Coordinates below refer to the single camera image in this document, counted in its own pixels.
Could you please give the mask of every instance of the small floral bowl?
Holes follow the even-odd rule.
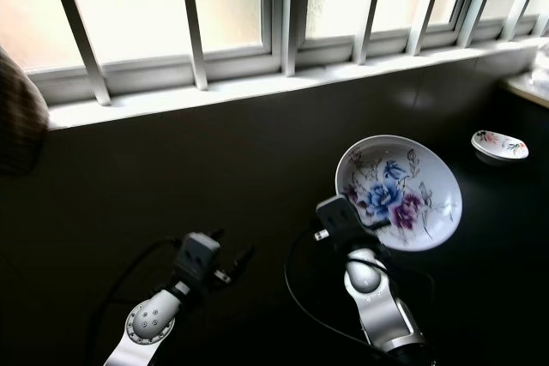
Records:
[[[477,157],[488,165],[509,165],[525,159],[528,147],[514,137],[479,130],[471,138]]]
[[[462,216],[462,193],[448,166],[427,147],[379,135],[352,145],[335,173],[335,190],[356,207],[385,246],[406,251],[445,242]]]

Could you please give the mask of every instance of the black surface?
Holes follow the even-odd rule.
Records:
[[[437,353],[438,364],[545,364],[538,353],[549,335],[549,111],[501,92],[475,127],[523,139],[530,156],[502,168],[484,165],[469,143],[475,129],[431,147],[460,184],[462,220],[454,236],[438,248],[395,254],[402,265],[434,277],[435,303],[427,304],[428,284],[421,278],[404,279],[401,293]],[[333,264],[330,249],[309,239],[296,253],[293,277],[307,307],[360,337],[354,302],[344,291],[343,272]],[[323,330],[288,301],[254,319],[236,321],[198,345],[185,343],[188,332],[172,336],[158,364],[295,359],[326,363],[335,356],[339,364],[372,364],[363,347]]]

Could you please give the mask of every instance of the window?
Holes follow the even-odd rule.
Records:
[[[486,39],[539,36],[545,0],[0,0],[0,45],[50,103]],[[87,92],[75,87],[91,87]]]

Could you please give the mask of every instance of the windowsill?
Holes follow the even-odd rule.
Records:
[[[100,106],[95,100],[55,105],[50,108],[50,130],[212,105],[230,100],[288,92],[338,81],[349,81],[440,63],[467,60],[500,51],[537,46],[542,41],[544,41],[543,38],[529,38],[516,42],[491,42],[474,45],[468,49],[445,48],[426,51],[417,57],[402,54],[375,58],[360,66],[354,63],[340,63],[305,69],[297,72],[294,77],[285,77],[279,73],[219,81],[210,84],[206,92],[199,91],[195,87],[177,87],[163,91],[134,93],[114,97],[111,106]]]

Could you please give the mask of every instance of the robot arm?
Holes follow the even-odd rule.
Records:
[[[147,366],[173,330],[178,312],[190,309],[190,302],[214,283],[230,285],[244,271],[252,254],[248,250],[234,262],[234,269],[225,273],[217,269],[219,249],[220,244],[203,233],[190,233],[184,238],[172,284],[131,310],[122,338],[105,366]]]
[[[336,253],[347,257],[344,284],[357,304],[368,343],[403,364],[435,364],[426,352],[423,333],[406,304],[391,290],[385,265],[379,260],[381,244],[374,230],[385,223],[364,226],[342,195],[320,203],[317,216],[325,229],[315,239],[329,237]]]

